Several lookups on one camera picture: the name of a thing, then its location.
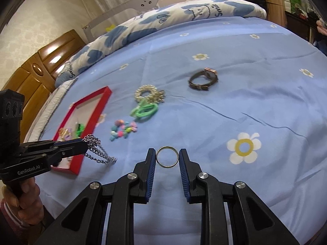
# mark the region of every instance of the wooden headboard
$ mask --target wooden headboard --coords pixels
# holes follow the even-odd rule
[[[21,121],[21,142],[36,115],[55,90],[55,79],[64,62],[85,46],[84,41],[71,30],[42,47],[24,62],[2,88],[11,89],[25,96]]]

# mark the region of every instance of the flower pattern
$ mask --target flower pattern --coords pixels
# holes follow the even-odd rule
[[[99,119],[98,119],[98,122],[96,123],[96,127],[100,124],[100,123],[104,123],[104,121],[105,121],[105,119],[106,119],[106,114],[104,113],[104,114],[101,114],[100,115],[100,117],[99,117]]]
[[[231,139],[227,142],[227,149],[233,151],[229,157],[229,161],[237,165],[243,162],[253,163],[256,161],[258,154],[256,150],[261,148],[261,142],[259,139],[254,139],[259,137],[258,133],[254,133],[251,137],[247,133],[239,133],[237,140]],[[243,151],[240,149],[241,145],[248,145],[248,150]]]
[[[256,34],[252,34],[252,35],[250,35],[250,37],[251,38],[260,38],[258,35],[256,35]]]
[[[205,59],[209,59],[210,57],[208,57],[207,54],[202,54],[199,53],[197,55],[192,56],[194,58],[194,60],[199,61],[199,60],[205,60]]]
[[[125,69],[127,66],[128,66],[128,63],[125,63],[125,64],[123,64],[123,65],[119,68],[119,70],[123,70],[123,69]]]
[[[301,71],[304,75],[307,75],[307,76],[313,78],[313,73],[310,73],[309,70],[307,70],[307,69],[300,69],[300,71]]]

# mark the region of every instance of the blue gripper pad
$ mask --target blue gripper pad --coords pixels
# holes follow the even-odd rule
[[[147,202],[149,201],[149,199],[151,197],[151,193],[152,193],[152,186],[153,186],[153,178],[154,178],[155,169],[156,169],[156,151],[153,150],[153,153],[151,155],[151,160],[150,160],[148,176],[147,176],[147,189],[146,189],[146,194],[145,194],[145,198],[146,198]]]
[[[182,150],[185,150],[185,149],[181,149],[179,151],[179,169],[180,169],[180,176],[182,178],[184,196],[185,196],[186,200],[188,202],[190,202],[190,197],[191,197],[191,193],[190,193],[190,180],[189,180],[189,177],[188,177],[188,174],[187,174],[186,164],[185,164],[185,160],[184,160],[185,154],[182,153]]]

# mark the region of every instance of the wall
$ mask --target wall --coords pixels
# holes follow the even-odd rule
[[[82,0],[25,0],[0,34],[0,88],[39,48],[63,33],[75,29],[86,42],[82,27],[100,11],[89,6],[91,0],[85,3],[89,14]]]

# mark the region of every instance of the hair clip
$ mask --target hair clip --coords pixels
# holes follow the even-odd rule
[[[66,128],[66,129],[60,128],[58,133],[59,133],[59,136],[64,141],[68,141],[68,140],[73,139],[72,132],[73,132],[73,130],[71,128]]]
[[[81,137],[84,130],[85,130],[85,125],[82,123],[78,123],[76,127],[76,137]]]

